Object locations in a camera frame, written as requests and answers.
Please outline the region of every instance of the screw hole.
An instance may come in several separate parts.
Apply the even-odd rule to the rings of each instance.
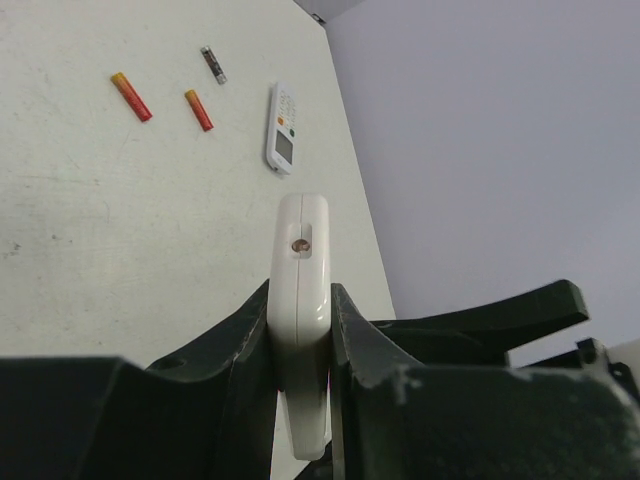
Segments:
[[[151,367],[153,370],[170,370],[185,365],[187,361],[180,357],[165,357],[155,362]]]

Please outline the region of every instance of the gray wall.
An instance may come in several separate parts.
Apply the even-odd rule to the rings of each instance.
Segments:
[[[367,0],[329,22],[398,317],[568,278],[640,336],[640,2]]]

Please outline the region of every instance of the table surface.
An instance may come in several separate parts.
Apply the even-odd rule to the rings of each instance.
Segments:
[[[229,81],[200,54],[210,44]],[[394,318],[324,30],[290,0],[9,0],[0,10],[0,353],[147,365],[269,275],[278,202],[319,192],[332,281]],[[143,124],[109,78],[122,71]],[[270,89],[296,91],[296,164],[264,161]],[[203,132],[194,88],[215,129]],[[299,470],[278,421],[273,478]]]

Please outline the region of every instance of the black object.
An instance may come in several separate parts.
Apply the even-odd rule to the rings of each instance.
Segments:
[[[146,371],[0,361],[0,478],[269,478],[267,292]],[[333,442],[298,478],[640,478],[637,389],[603,347],[508,366],[508,350],[587,319],[570,282],[408,321],[367,322],[338,284],[332,302]]]

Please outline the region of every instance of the battery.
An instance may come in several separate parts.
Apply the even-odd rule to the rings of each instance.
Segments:
[[[202,53],[202,56],[207,61],[207,64],[209,65],[211,72],[213,72],[213,76],[216,77],[218,83],[220,85],[224,85],[225,83],[227,83],[227,76],[222,71],[222,67],[218,62],[218,59],[211,51],[211,47],[209,47],[208,45],[206,47],[202,47],[200,49],[200,53]]]

